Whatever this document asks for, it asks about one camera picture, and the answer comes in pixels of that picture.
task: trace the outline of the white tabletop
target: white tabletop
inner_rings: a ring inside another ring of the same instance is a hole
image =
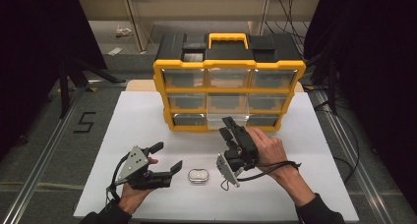
[[[114,169],[134,145],[145,148],[163,141],[165,148],[152,156],[159,163],[149,169],[169,171],[179,160],[183,160],[183,168],[173,177],[170,188],[158,189],[147,197],[134,218],[211,223],[297,220],[294,203],[268,176],[224,191],[220,187],[223,179],[215,168],[217,154],[227,149],[220,133],[172,132],[163,120],[162,109],[158,92],[121,93],[74,216],[84,217],[104,207],[105,189]],[[295,94],[282,118],[281,129],[268,135],[283,140],[289,160],[302,163],[300,172],[304,179],[315,193],[321,194],[330,209],[340,212],[346,222],[359,220],[307,93]],[[188,180],[191,169],[208,170],[208,181],[203,185],[192,184]],[[258,173],[258,169],[252,169],[239,178]]]

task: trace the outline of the black sleeve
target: black sleeve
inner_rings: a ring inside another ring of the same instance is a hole
[[[297,207],[305,224],[344,224],[343,216],[330,210],[319,194],[304,206]]]
[[[113,199],[98,214],[89,213],[80,224],[127,224],[131,218]]]

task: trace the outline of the toolbox handle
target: toolbox handle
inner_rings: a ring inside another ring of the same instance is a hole
[[[208,49],[211,49],[211,42],[213,40],[243,41],[245,49],[249,48],[245,33],[210,33],[208,35]]]

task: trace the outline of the person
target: person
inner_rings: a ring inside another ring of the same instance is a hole
[[[246,131],[258,148],[259,162],[257,166],[261,171],[268,170],[266,166],[268,164],[288,160],[281,139],[271,138],[258,128],[247,128]],[[150,158],[149,163],[155,164],[157,160]],[[345,223],[342,215],[330,210],[320,195],[310,189],[293,166],[280,167],[268,175],[287,191],[295,203],[297,213],[305,224]],[[124,184],[119,203],[116,203],[114,199],[111,200],[99,213],[89,213],[81,224],[128,223],[132,214],[152,191],[133,190],[128,184]]]

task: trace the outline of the storage organizer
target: storage organizer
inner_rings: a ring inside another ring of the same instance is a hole
[[[208,132],[231,116],[240,126],[277,131],[306,66],[290,35],[167,33],[154,82],[172,131]]]

